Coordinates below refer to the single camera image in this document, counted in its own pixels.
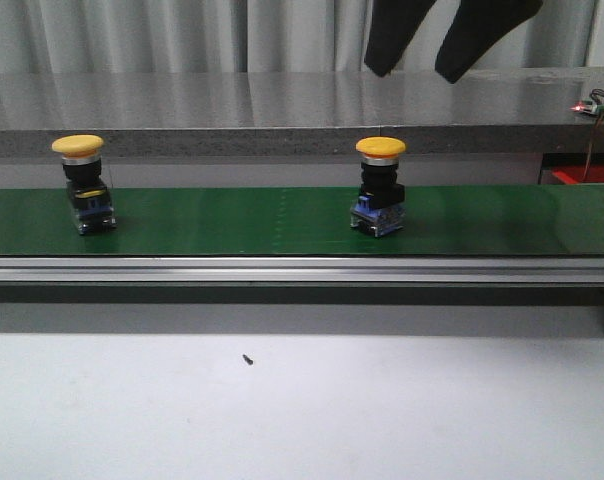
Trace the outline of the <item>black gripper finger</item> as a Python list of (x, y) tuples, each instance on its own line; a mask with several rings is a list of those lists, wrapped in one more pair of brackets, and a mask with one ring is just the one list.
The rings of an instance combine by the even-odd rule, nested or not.
[(456, 83), (496, 42), (535, 16), (537, 0), (463, 0), (435, 60), (435, 71)]
[(434, 0), (375, 0), (364, 64), (378, 77), (401, 60)]

